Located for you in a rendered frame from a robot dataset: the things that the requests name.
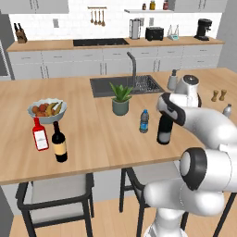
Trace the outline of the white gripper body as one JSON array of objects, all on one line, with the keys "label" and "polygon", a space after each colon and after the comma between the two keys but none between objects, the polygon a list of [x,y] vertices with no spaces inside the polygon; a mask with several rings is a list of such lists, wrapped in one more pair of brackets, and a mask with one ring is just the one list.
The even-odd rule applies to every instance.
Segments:
[{"label": "white gripper body", "polygon": [[167,114],[168,113],[168,105],[167,105],[168,99],[169,99],[169,93],[161,94],[157,99],[156,110],[162,114]]}]

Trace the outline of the grey soap dispenser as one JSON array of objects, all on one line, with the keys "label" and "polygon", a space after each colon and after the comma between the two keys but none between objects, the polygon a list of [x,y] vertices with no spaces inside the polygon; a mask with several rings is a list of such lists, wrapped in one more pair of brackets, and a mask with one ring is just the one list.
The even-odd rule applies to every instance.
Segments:
[{"label": "grey soap dispenser", "polygon": [[178,77],[177,77],[177,70],[172,70],[171,75],[168,78],[168,89],[174,91],[177,85]]}]

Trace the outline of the blue plastic water bottle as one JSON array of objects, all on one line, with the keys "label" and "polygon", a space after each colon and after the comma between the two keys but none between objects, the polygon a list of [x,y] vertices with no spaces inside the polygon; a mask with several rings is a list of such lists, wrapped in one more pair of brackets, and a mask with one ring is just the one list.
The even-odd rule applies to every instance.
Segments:
[{"label": "blue plastic water bottle", "polygon": [[141,115],[140,118],[140,132],[146,133],[148,132],[148,120],[149,120],[149,114],[148,111],[145,109]]}]

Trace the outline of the dark glass bottle grey label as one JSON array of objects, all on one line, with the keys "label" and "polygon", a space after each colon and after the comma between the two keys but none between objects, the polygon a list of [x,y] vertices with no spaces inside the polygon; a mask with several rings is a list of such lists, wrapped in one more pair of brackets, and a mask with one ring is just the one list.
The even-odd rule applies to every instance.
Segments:
[{"label": "dark glass bottle grey label", "polygon": [[156,138],[158,143],[169,144],[172,126],[173,121],[169,119],[167,116],[162,115],[158,124],[158,131]]}]

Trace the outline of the green plant in grey pot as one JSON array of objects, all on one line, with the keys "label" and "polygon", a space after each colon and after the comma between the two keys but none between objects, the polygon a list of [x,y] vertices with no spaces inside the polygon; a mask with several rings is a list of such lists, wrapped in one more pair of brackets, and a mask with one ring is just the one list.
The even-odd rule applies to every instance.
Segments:
[{"label": "green plant in grey pot", "polygon": [[112,98],[112,111],[117,116],[124,116],[129,111],[129,102],[131,99],[132,87],[124,87],[121,85],[114,85],[110,82],[110,86],[115,94]]}]

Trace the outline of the grey tap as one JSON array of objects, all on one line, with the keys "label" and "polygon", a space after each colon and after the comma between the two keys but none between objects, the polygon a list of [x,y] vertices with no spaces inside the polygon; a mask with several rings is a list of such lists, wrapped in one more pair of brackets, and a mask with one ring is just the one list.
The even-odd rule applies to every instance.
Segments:
[{"label": "grey tap", "polygon": [[131,54],[131,52],[127,52],[128,57],[131,59],[132,62],[132,84],[133,84],[133,89],[136,89],[136,59],[135,57]]}]

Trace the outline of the dark grey sink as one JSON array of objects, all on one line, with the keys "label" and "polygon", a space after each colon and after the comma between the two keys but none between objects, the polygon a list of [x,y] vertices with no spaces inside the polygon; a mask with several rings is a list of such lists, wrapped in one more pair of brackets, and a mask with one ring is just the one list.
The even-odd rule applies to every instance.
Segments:
[{"label": "dark grey sink", "polygon": [[90,79],[94,97],[114,96],[111,84],[114,86],[132,87],[131,95],[163,93],[164,89],[151,75]]}]

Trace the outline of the black toaster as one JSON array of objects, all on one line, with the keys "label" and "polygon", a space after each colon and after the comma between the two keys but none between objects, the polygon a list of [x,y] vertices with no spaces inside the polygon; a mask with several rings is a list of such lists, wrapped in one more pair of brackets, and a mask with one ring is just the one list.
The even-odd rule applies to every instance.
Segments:
[{"label": "black toaster", "polygon": [[162,41],[164,29],[161,27],[147,27],[145,30],[145,39],[147,41]]}]

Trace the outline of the black stool grey seat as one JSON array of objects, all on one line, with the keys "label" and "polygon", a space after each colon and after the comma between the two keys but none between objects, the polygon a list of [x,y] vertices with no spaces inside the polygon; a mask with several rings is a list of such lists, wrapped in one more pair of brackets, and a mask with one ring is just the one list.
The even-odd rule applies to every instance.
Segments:
[{"label": "black stool grey seat", "polygon": [[119,212],[123,212],[124,193],[134,190],[139,203],[136,237],[188,237],[184,230],[189,213],[177,207],[158,207],[154,222],[142,235],[144,210],[150,207],[143,196],[143,190],[148,183],[158,185],[156,200],[165,203],[177,201],[178,194],[183,190],[181,175],[173,161],[123,168],[120,178]]},{"label": "black stool grey seat", "polygon": [[25,204],[28,183],[19,184],[16,199],[29,237],[35,229],[83,219],[87,237],[93,237],[93,173],[33,181],[31,202]]}]

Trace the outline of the black coffee machine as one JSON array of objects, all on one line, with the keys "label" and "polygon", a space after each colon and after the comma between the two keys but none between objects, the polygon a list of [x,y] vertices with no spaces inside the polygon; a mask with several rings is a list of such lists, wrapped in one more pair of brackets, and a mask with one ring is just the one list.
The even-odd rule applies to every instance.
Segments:
[{"label": "black coffee machine", "polygon": [[210,19],[199,19],[197,32],[194,38],[201,41],[208,41],[209,38],[206,36],[206,32],[210,31],[211,25],[212,21]]}]

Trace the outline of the black hob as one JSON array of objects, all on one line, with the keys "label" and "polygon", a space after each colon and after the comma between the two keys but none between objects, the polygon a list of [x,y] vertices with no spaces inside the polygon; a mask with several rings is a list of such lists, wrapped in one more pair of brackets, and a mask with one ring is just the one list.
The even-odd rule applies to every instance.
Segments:
[{"label": "black hob", "polygon": [[106,39],[77,39],[73,40],[73,46],[105,46],[105,45],[129,45],[123,38]]}]

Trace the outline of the grey lower cupboard run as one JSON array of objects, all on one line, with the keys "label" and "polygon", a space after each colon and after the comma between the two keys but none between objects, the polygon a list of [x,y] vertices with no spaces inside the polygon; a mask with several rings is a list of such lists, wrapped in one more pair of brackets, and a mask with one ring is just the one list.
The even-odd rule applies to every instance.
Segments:
[{"label": "grey lower cupboard run", "polygon": [[133,48],[99,48],[10,52],[17,80],[132,73],[127,52],[136,59],[136,72],[173,69],[212,69],[222,46],[199,44]]}]

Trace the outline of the yellow banana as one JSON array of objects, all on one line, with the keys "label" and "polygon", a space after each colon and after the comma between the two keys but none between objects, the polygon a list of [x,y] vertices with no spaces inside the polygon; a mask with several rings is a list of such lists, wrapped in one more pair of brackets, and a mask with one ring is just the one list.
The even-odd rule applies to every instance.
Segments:
[{"label": "yellow banana", "polygon": [[58,104],[58,102],[56,103],[51,103],[47,109],[45,110],[45,113],[47,114],[48,117],[52,116],[52,109],[54,108],[54,106],[56,106]]},{"label": "yellow banana", "polygon": [[57,115],[57,114],[60,112],[61,107],[62,107],[62,104],[63,104],[63,102],[61,102],[61,103],[58,105],[58,107],[56,108],[56,110],[55,110],[55,112],[54,112],[54,116]]}]

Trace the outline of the grey upper cupboards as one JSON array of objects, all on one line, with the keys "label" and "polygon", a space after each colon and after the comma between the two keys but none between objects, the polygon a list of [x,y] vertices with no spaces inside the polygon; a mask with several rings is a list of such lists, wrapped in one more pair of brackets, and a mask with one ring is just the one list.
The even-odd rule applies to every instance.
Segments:
[{"label": "grey upper cupboards", "polygon": [[69,0],[0,0],[2,14],[68,14]]},{"label": "grey upper cupboards", "polygon": [[179,13],[223,13],[228,0],[168,0],[168,9]]}]

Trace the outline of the dark wine bottle tan label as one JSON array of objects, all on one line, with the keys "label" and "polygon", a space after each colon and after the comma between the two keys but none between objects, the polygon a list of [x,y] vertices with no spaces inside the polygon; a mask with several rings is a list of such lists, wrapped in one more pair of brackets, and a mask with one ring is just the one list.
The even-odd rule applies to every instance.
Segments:
[{"label": "dark wine bottle tan label", "polygon": [[65,135],[60,131],[58,122],[55,121],[54,134],[52,135],[52,144],[56,155],[56,160],[60,163],[65,162],[68,159],[66,138]]}]

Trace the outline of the grey fruit bowl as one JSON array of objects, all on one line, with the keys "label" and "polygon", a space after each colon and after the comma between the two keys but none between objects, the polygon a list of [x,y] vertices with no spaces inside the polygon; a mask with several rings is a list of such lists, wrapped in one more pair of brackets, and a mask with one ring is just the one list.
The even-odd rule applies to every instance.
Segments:
[{"label": "grey fruit bowl", "polygon": [[41,104],[52,104],[52,103],[56,103],[55,108],[58,108],[59,106],[61,106],[60,111],[53,116],[49,116],[49,117],[39,117],[40,123],[41,124],[52,124],[54,121],[60,121],[66,110],[67,110],[67,103],[64,102],[63,100],[57,99],[57,98],[46,98],[46,99],[40,99],[37,102],[33,102],[29,107],[28,107],[28,113],[29,115],[34,118],[35,117],[35,113],[32,111],[32,109],[35,106],[40,106]]}]

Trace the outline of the red bottle white label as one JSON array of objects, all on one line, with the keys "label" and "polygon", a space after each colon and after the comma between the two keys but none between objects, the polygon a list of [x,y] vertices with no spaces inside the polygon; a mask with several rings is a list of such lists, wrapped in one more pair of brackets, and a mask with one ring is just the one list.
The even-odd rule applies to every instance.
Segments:
[{"label": "red bottle white label", "polygon": [[49,143],[46,135],[46,130],[43,125],[40,124],[38,118],[34,118],[34,127],[32,128],[32,134],[35,141],[35,146],[38,151],[47,150]]}]

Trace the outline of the wooden knife block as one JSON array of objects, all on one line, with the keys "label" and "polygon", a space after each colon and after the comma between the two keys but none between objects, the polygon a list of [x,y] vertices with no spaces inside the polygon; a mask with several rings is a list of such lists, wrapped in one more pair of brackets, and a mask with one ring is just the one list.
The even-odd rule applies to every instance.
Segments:
[{"label": "wooden knife block", "polygon": [[24,30],[21,28],[20,24],[15,23],[14,24],[14,29],[15,29],[16,36],[17,36],[17,39],[18,39],[18,43],[19,44],[25,44],[28,41],[28,39],[26,37],[26,34],[25,34]]}]

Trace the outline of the grey tall appliance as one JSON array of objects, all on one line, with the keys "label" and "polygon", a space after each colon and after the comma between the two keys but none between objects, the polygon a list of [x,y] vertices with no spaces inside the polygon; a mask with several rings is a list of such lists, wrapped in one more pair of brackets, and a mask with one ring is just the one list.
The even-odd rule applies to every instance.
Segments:
[{"label": "grey tall appliance", "polygon": [[15,42],[8,14],[0,12],[0,81],[15,80],[7,48]]}]

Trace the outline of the white wall shelf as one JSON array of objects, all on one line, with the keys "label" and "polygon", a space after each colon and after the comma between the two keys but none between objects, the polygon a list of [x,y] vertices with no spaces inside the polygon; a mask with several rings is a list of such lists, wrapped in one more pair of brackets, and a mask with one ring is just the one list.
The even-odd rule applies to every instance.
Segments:
[{"label": "white wall shelf", "polygon": [[155,10],[124,9],[124,12],[129,13],[129,14],[174,13],[174,11],[172,10],[163,10],[163,9],[155,9]]}]

